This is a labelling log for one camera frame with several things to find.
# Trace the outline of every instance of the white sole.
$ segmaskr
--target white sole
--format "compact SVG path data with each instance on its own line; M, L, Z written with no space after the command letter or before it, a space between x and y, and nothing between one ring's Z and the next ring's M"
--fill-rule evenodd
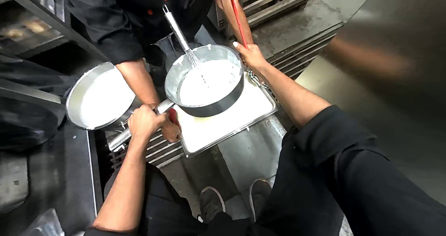
M220 195L220 192L217 191L217 189L215 189L215 188L213 188L213 187L205 187L201 192L205 192L207 189L211 189L211 190L213 190L215 193L217 193L217 195L219 196L219 199L220 199L220 203L221 203L222 206L223 206L223 212L226 212L226 206L224 205L224 201L223 201L222 196Z
M269 185L269 182L268 182L266 179L264 179L264 178L258 178L258 179L256 179L256 180L251 184L251 186L249 187L249 206L251 207L251 211L253 212L253 215L254 215L254 222L256 221L256 213L254 212L254 203L253 203L253 185L254 185L254 183L255 183L257 180L260 180L260 181L263 181L263 182L267 182L268 185Z

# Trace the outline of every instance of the whisk handle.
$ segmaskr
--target whisk handle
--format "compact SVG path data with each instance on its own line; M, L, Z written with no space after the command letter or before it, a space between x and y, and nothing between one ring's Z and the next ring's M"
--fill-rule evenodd
M184 51L189 50L189 45L187 44L187 40L183 35L178 23L176 22L172 12L169 11L166 5L163 6L164 15L166 16L167 21L169 22L170 28L174 32L175 36L177 36L178 42L180 42L181 48Z

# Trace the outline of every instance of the saucepan handle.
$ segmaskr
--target saucepan handle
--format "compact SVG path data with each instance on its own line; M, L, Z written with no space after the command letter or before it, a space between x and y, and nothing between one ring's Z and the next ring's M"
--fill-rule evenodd
M156 114L163 114L167 112L170 108L174 106L174 102L172 102L170 99L164 100L162 103L160 103L153 111ZM120 147L126 140L128 140L131 137L130 130L127 128L123 132L121 132L118 136L116 136L112 141L109 142L108 148L110 151L114 151L116 148Z
M153 109L153 111L159 115L159 114L163 114L166 113L170 108L172 108L175 105L174 102L172 102L170 99L166 99L164 100L162 103L158 104L157 107L155 107L155 109Z

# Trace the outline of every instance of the floor drain grate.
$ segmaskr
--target floor drain grate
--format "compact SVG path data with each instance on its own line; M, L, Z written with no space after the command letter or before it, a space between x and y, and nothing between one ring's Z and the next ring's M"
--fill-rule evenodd
M110 153L113 169L119 169L127 154L128 142L122 144L114 152ZM159 129L153 134L150 142L147 145L145 159L148 163L157 166L158 168L169 164L184 156L181 142L171 143L163 138L161 130Z
M332 40L340 27L340 22L318 34L286 48L267 59L274 67L295 80L312 62L322 49Z

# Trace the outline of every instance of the black sleeve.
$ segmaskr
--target black sleeve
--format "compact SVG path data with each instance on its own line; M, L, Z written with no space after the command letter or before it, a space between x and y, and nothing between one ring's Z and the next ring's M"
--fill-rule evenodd
M118 232L109 232L109 231L101 231L94 227L89 227L85 230L84 236L134 236L136 233L118 233Z
M354 235L446 233L446 207L398 171L376 137L338 107L316 115L294 141L323 172Z
M68 0L67 7L113 64L143 57L128 17L115 0Z

